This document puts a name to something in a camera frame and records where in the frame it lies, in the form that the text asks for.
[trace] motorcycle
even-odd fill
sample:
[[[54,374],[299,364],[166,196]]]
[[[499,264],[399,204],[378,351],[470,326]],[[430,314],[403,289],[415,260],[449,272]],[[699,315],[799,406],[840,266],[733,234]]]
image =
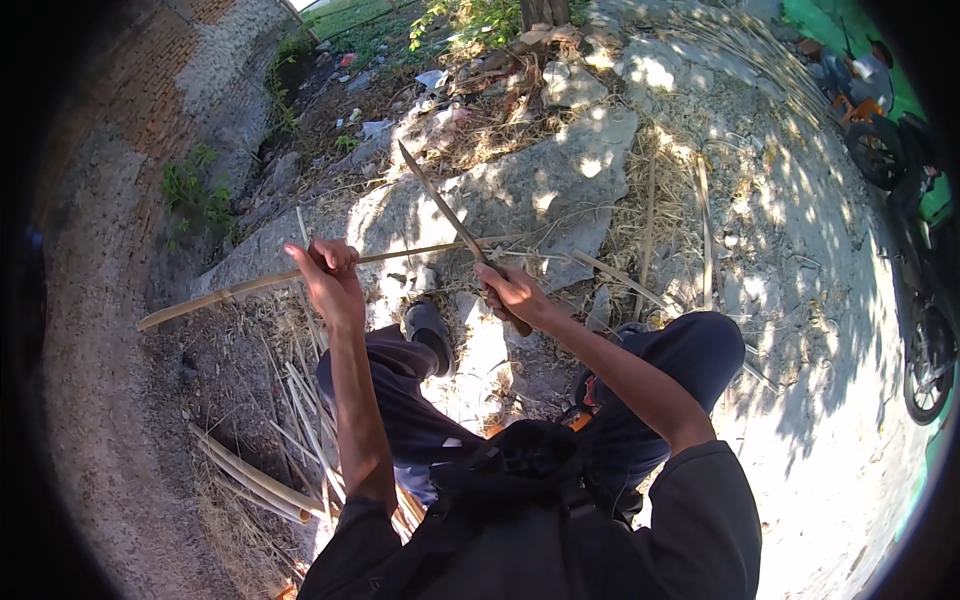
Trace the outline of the motorcycle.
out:
[[[920,425],[943,411],[957,364],[958,255],[960,217],[952,199],[928,220],[920,203],[942,175],[930,127],[904,112],[894,122],[879,115],[853,123],[846,134],[853,162],[864,178],[890,191],[890,229],[910,294],[903,394],[907,412]]]

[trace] person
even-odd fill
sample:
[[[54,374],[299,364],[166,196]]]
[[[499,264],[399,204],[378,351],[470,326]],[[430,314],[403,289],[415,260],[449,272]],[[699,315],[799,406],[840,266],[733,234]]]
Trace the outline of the person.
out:
[[[825,47],[820,51],[819,66],[820,71],[815,72],[817,84],[833,97],[837,92],[843,93],[855,106],[873,98],[884,113],[890,112],[894,102],[890,79],[894,58],[882,41],[870,39],[870,53],[856,60],[846,52],[840,57]]]
[[[488,304],[553,336],[583,363],[599,407],[577,432],[519,420],[484,440],[420,394],[453,373],[437,309],[364,333],[356,249],[286,244],[329,333],[317,368],[336,411],[347,501],[301,598],[751,598],[760,526],[750,485],[708,412],[743,363],[737,326],[714,312],[611,342],[566,316],[522,269],[477,263]],[[651,527],[621,499],[660,462]],[[391,526],[395,478],[428,507],[406,545]]]

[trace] knife handle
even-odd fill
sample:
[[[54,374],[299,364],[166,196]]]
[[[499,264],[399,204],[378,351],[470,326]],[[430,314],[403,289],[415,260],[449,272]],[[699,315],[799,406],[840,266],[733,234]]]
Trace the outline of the knife handle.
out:
[[[503,277],[504,279],[507,279],[507,280],[509,281],[509,279],[507,278],[506,272],[504,272],[503,268],[500,267],[500,265],[496,264],[495,262],[493,262],[493,261],[491,261],[491,260],[485,260],[484,262],[485,262],[488,266],[491,266],[491,267],[493,267],[494,269],[496,269],[496,272],[497,272],[501,277]],[[496,294],[496,290],[494,290],[493,288],[491,288],[490,290],[487,291],[487,295],[490,295],[490,294],[493,294],[493,296],[494,296],[495,298],[497,298],[498,300],[500,300],[500,297]],[[521,338],[525,338],[525,337],[527,337],[528,335],[530,335],[531,333],[534,332],[534,328],[531,327],[530,324],[528,324],[526,321],[523,321],[520,317],[518,317],[518,316],[515,315],[513,312],[511,312],[511,310],[510,310],[509,308],[507,308],[507,305],[504,304],[503,301],[500,302],[500,305],[503,306],[503,312],[507,313],[507,319],[508,319],[508,320],[510,321],[510,323],[514,326],[514,329],[516,329],[516,334],[517,334],[517,335],[519,335]]]

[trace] knife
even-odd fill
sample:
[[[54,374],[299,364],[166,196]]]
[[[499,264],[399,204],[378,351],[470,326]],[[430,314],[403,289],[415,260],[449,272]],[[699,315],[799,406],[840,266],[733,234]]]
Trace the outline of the knife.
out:
[[[400,147],[400,153],[403,155],[403,159],[406,161],[407,166],[410,167],[410,172],[414,174],[414,177],[423,184],[423,187],[426,188],[427,196],[433,199],[437,203],[437,207],[446,217],[446,220],[450,222],[453,228],[456,230],[457,234],[464,240],[464,243],[467,244],[467,247],[470,248],[470,251],[473,252],[473,256],[476,257],[478,262],[482,262],[495,269],[501,277],[504,279],[507,278],[507,274],[504,273],[503,268],[498,264],[487,258],[487,255],[484,254],[483,250],[480,248],[480,245],[476,243],[476,240],[473,239],[473,236],[470,235],[470,232],[467,231],[467,228],[464,227],[464,224],[460,222],[460,219],[457,218],[457,215],[450,210],[450,207],[444,201],[444,198],[440,195],[440,192],[437,191],[437,188],[433,186],[433,183],[426,178],[423,172],[420,170],[420,166],[414,161],[414,158],[410,156],[410,153],[407,152],[407,149],[403,146],[401,142],[397,142],[397,145]],[[493,294],[496,297],[496,291],[491,289],[487,294]],[[503,311],[507,313],[507,318],[510,320],[510,323],[514,325],[516,333],[520,337],[527,337],[534,332],[533,327],[528,323],[523,321],[520,317],[515,315],[507,308],[506,304],[500,302],[503,305]]]

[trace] motorcycle wheel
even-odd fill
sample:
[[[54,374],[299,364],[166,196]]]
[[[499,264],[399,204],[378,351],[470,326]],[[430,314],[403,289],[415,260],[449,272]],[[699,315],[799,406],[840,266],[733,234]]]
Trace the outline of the motorcycle wheel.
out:
[[[912,348],[903,368],[903,396],[906,412],[918,425],[929,425],[944,410],[950,390],[953,388],[953,372],[956,369],[956,354],[946,369],[936,379],[924,381],[933,369],[927,352],[924,324],[914,327]]]
[[[906,172],[906,159],[897,126],[887,121],[857,121],[847,132],[847,148],[863,178],[876,187],[893,191]]]

